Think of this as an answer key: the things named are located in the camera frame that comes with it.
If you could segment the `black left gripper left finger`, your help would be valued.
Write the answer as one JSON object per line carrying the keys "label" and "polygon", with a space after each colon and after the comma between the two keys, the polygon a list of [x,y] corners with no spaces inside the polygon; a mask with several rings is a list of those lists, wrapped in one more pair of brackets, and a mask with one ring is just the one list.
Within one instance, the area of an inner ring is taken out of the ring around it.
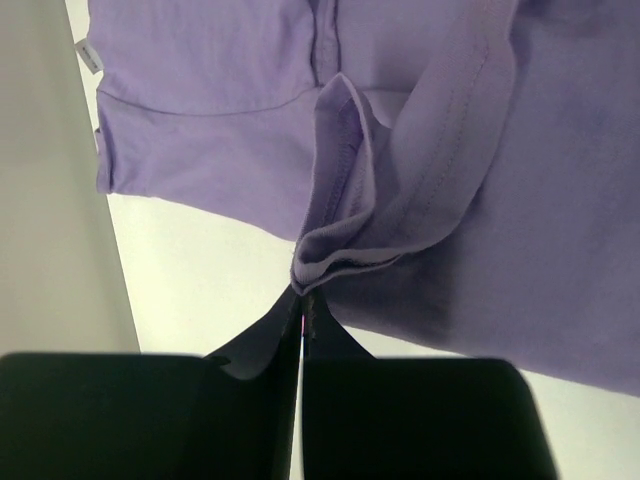
{"label": "black left gripper left finger", "polygon": [[1,360],[5,479],[285,479],[301,336],[286,290],[204,357],[20,352]]}

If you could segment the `purple t shirt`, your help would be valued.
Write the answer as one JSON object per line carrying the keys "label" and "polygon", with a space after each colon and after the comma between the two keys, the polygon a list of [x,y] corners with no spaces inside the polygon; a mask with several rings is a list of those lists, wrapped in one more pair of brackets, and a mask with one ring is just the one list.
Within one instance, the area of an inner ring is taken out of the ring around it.
{"label": "purple t shirt", "polygon": [[106,194],[294,241],[342,323],[639,392],[635,1],[92,1]]}

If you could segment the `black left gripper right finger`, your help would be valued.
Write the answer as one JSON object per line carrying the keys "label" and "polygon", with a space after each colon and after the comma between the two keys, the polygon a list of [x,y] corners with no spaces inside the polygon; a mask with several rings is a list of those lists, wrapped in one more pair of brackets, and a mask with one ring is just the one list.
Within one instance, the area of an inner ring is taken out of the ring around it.
{"label": "black left gripper right finger", "polygon": [[302,461],[308,479],[551,479],[527,382],[491,358],[377,358],[304,299]]}

